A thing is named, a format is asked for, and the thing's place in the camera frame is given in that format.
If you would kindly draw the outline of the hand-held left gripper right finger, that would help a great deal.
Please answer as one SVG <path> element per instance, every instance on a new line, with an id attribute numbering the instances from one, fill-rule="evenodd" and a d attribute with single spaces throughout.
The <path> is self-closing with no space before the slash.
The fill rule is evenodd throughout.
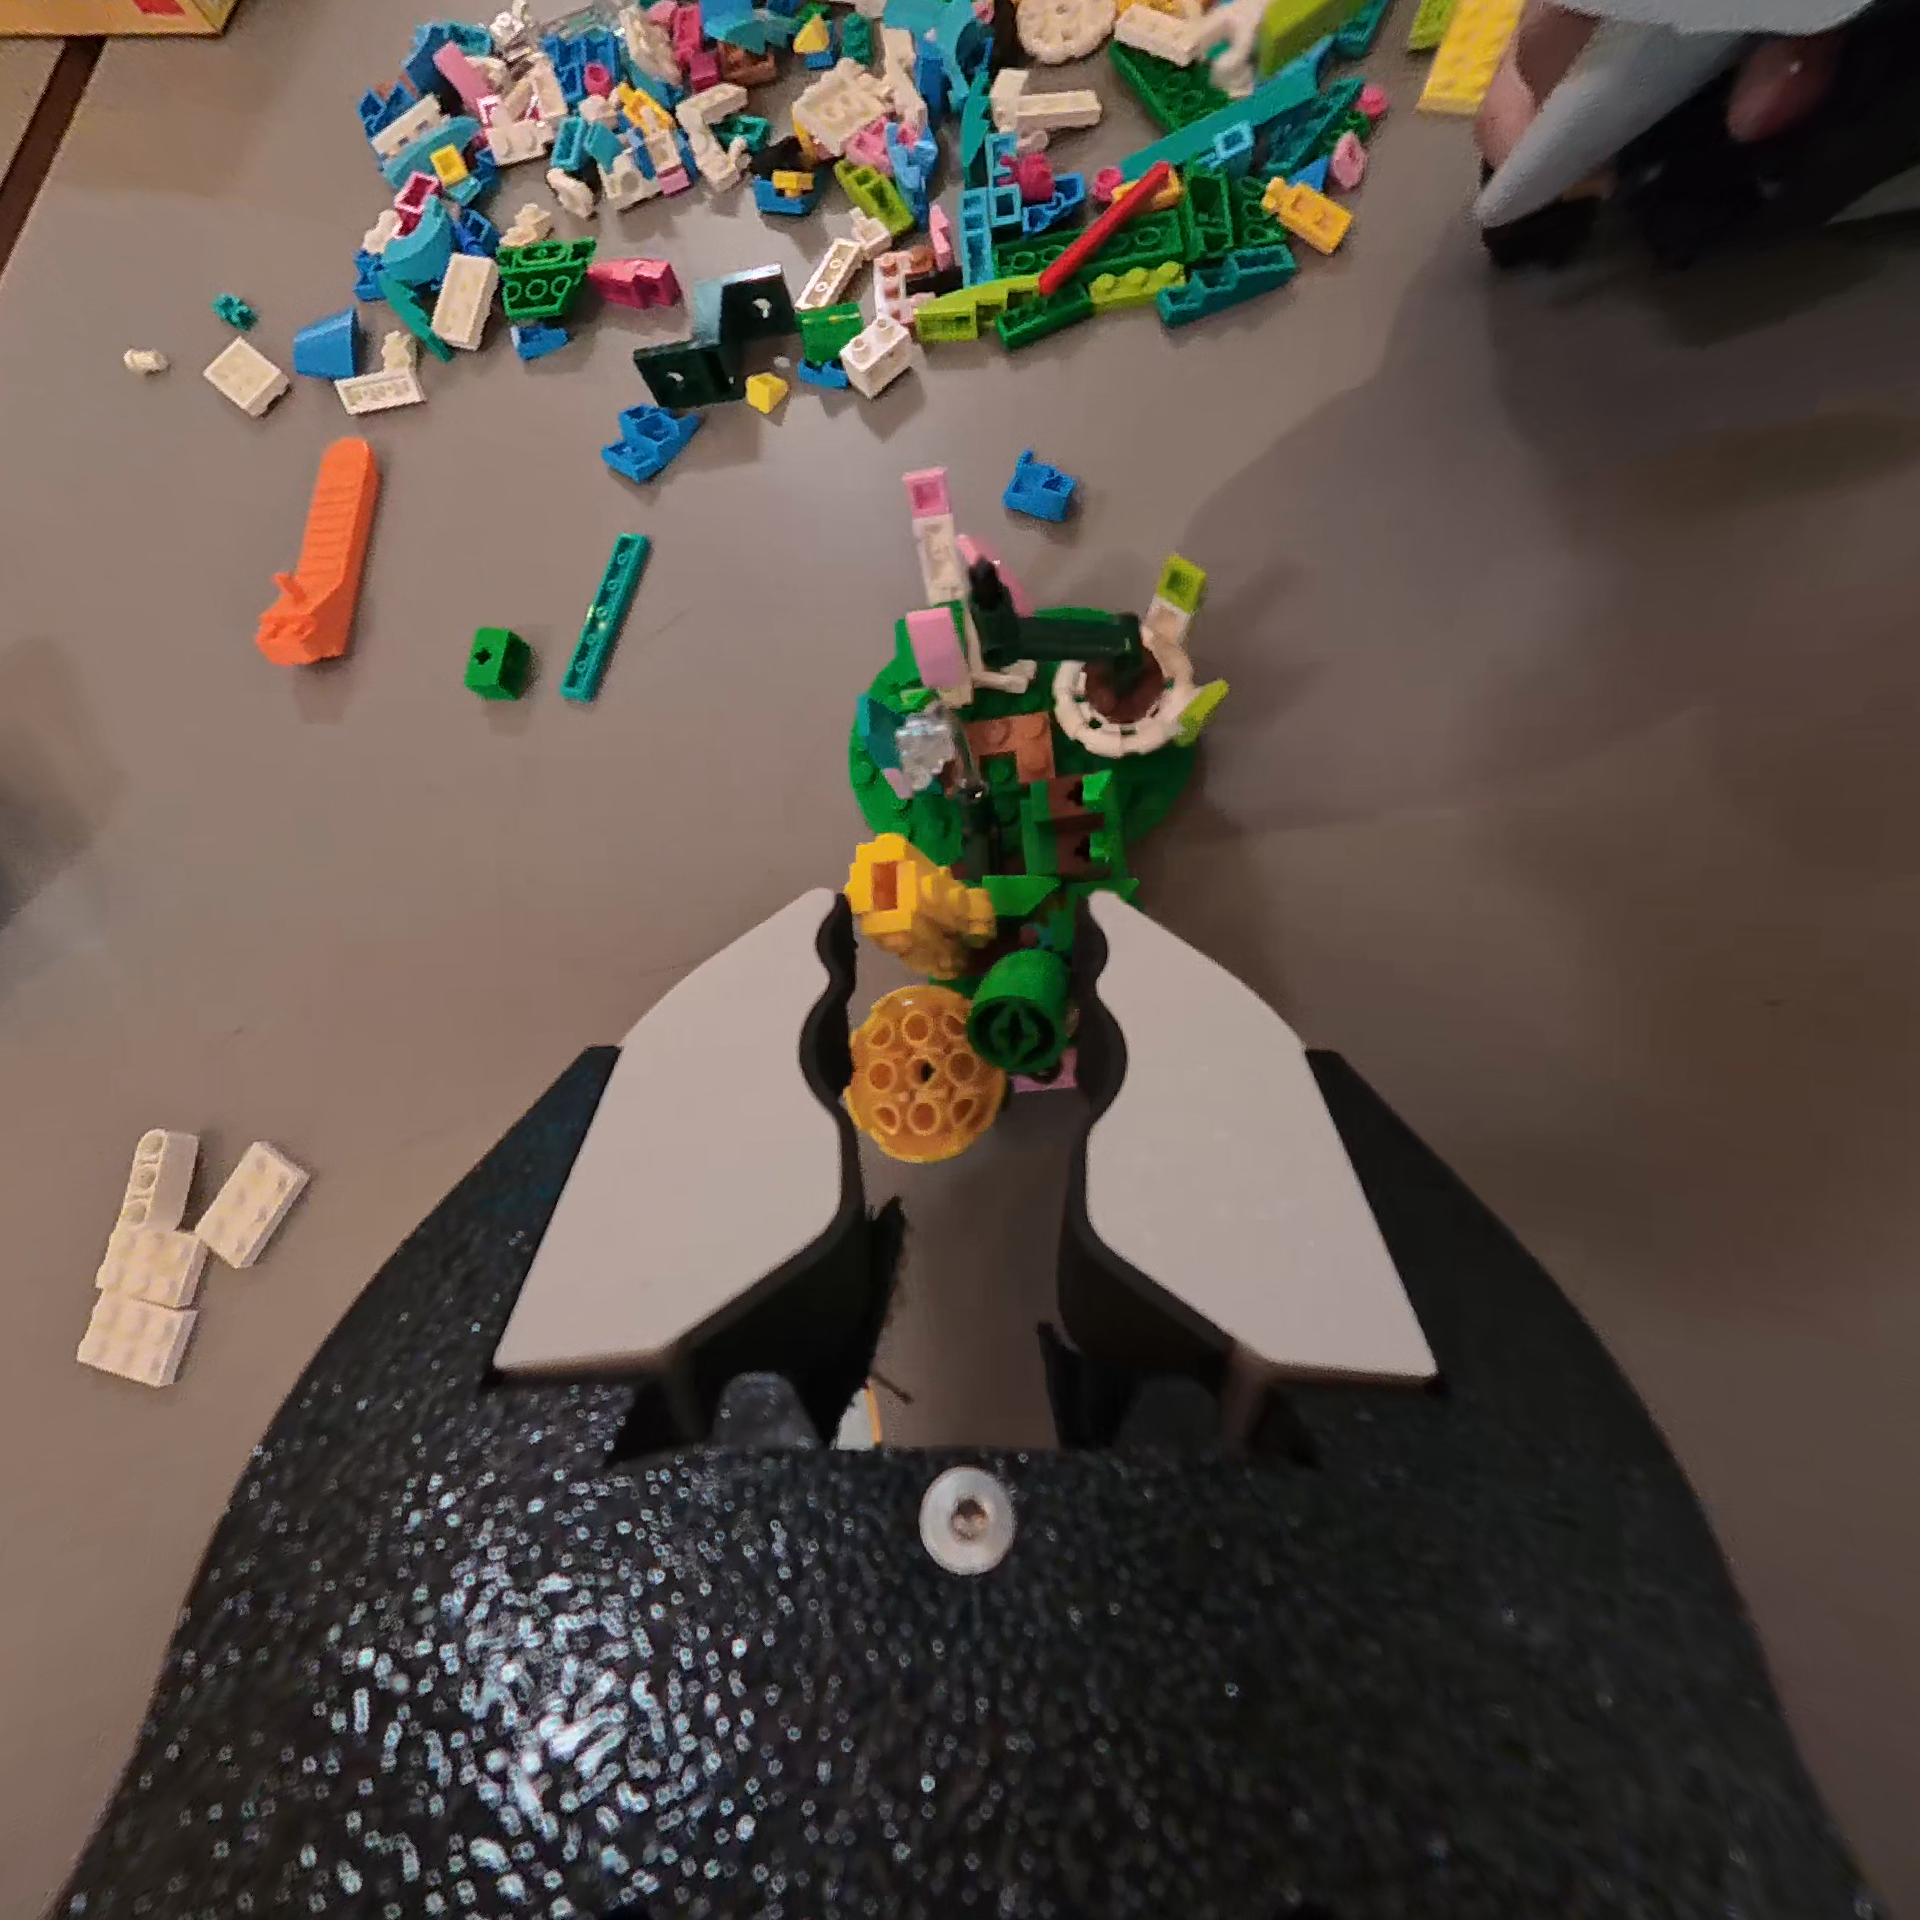
<path id="1" fill-rule="evenodd" d="M 1429 1401 L 1443 1365 L 1295 1030 L 1116 894 L 1076 905 L 1084 1116 L 1064 1165 L 1059 1316 L 1040 1330 L 1068 1450 L 1169 1397 L 1201 1448 L 1307 1454 L 1299 1385 Z"/>

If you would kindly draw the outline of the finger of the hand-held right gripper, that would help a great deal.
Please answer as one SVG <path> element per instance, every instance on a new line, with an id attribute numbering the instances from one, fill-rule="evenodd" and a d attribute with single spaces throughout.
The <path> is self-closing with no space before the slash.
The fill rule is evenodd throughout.
<path id="1" fill-rule="evenodd" d="M 1473 110 L 1478 242 L 1500 270 L 1580 250 L 1617 156 L 1727 72 L 1747 31 L 1645 21 L 1521 21 Z"/>

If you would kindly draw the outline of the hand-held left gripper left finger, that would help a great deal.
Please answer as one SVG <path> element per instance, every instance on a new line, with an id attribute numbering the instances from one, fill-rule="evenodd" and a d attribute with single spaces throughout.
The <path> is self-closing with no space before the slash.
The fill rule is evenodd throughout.
<path id="1" fill-rule="evenodd" d="M 851 1078 L 857 938 L 825 887 L 635 1021 L 493 1351 L 507 1381 L 628 1378 L 640 1445 L 702 1442 L 728 1383 L 787 1381 L 833 1438 L 893 1289 Z"/>

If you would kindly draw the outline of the green lego garden build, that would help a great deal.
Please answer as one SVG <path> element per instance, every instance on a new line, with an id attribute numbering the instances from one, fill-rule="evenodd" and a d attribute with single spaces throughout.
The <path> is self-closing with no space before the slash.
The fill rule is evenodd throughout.
<path id="1" fill-rule="evenodd" d="M 920 601 L 857 696 L 854 932 L 913 985 L 852 1030 L 843 1101 L 899 1164 L 956 1160 L 1017 1089 L 1068 1087 L 1071 949 L 1092 895 L 1134 902 L 1134 845 L 1185 791 L 1230 685 L 1192 664 L 1208 591 L 1184 556 L 1142 612 L 1040 605 L 963 533 L 942 465 L 903 476 Z"/>

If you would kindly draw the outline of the long teal lego plate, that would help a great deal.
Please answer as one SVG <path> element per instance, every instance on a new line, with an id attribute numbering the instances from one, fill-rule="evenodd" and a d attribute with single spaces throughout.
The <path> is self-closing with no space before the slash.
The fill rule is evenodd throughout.
<path id="1" fill-rule="evenodd" d="M 569 703 L 591 703 L 605 681 L 607 662 L 623 630 L 640 575 L 652 557 L 646 534 L 619 534 L 593 588 L 579 638 L 567 655 L 560 696 Z"/>

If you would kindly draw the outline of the pile of colourful lego pieces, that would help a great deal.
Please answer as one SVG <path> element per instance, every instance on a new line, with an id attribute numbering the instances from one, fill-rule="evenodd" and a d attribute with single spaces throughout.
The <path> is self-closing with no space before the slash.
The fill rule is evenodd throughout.
<path id="1" fill-rule="evenodd" d="M 783 359 L 878 398 L 920 346 L 1165 328 L 1331 255 L 1399 4 L 574 4 L 413 26 L 356 105 L 383 209 L 352 257 L 352 414 L 504 324 L 681 308 L 649 401 L 771 416 Z"/>

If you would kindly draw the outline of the person's right hand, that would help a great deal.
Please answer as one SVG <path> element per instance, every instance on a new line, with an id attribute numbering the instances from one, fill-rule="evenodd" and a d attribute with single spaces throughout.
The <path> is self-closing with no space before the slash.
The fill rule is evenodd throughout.
<path id="1" fill-rule="evenodd" d="M 1752 144 L 1801 124 L 1830 92 L 1840 34 L 1764 39 L 1744 58 L 1725 103 L 1725 132 Z"/>

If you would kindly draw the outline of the orange brick separator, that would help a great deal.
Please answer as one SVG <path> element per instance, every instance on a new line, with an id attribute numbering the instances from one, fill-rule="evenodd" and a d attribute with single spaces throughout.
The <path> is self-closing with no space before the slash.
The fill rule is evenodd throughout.
<path id="1" fill-rule="evenodd" d="M 292 572 L 255 624 L 255 648 L 276 664 L 318 664 L 347 654 L 360 597 L 380 471 L 365 439 L 336 439 L 319 456 Z"/>

